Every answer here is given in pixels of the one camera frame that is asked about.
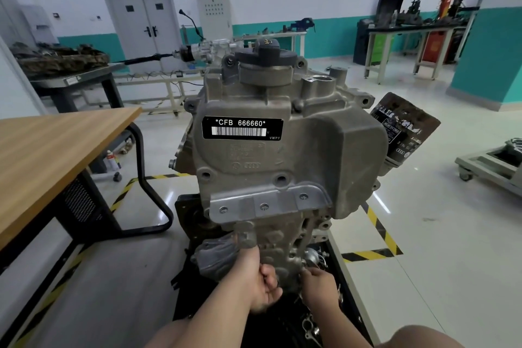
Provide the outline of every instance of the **forearm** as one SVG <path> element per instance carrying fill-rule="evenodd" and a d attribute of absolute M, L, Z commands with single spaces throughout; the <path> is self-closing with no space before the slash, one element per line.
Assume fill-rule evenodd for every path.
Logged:
<path fill-rule="evenodd" d="M 172 348 L 239 347 L 250 311 L 248 286 L 232 270 L 214 289 Z"/>
<path fill-rule="evenodd" d="M 371 348 L 362 334 L 337 308 L 324 308 L 313 312 L 325 348 Z"/>

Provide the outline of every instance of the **black oil cap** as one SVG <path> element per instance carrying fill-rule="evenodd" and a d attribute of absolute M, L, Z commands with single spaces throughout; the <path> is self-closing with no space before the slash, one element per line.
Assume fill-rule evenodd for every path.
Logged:
<path fill-rule="evenodd" d="M 275 39 L 260 38 L 254 48 L 238 49 L 234 55 L 241 63 L 261 67 L 293 66 L 297 62 L 297 53 L 281 50 L 279 42 Z"/>

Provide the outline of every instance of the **engine label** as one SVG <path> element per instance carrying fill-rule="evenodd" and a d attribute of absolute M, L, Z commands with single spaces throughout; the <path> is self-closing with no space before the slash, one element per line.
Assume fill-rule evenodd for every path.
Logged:
<path fill-rule="evenodd" d="M 205 116 L 201 128 L 205 139 L 279 141 L 283 133 L 283 120 Z"/>

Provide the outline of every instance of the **double door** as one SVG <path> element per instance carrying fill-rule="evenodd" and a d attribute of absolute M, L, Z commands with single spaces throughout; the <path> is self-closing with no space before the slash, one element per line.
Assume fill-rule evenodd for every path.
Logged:
<path fill-rule="evenodd" d="M 127 59 L 179 50 L 181 36 L 171 0 L 108 0 Z M 171 72 L 186 64 L 173 57 L 129 66 L 132 73 Z"/>

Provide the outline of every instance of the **engine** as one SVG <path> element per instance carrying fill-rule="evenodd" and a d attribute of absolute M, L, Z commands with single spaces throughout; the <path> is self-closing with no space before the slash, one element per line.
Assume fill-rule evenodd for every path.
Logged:
<path fill-rule="evenodd" d="M 374 97 L 347 88 L 346 75 L 311 71 L 274 39 L 207 68 L 201 92 L 185 101 L 192 123 L 170 164 L 198 179 L 200 194 L 176 203 L 198 249 L 232 232 L 238 247 L 258 245 L 280 285 L 295 289 L 307 245 L 327 240 L 331 219 L 355 212 L 380 186 L 378 176 L 438 126 L 391 93 L 368 113 Z M 209 276 L 219 279 L 233 257 L 212 256 L 221 262 Z"/>

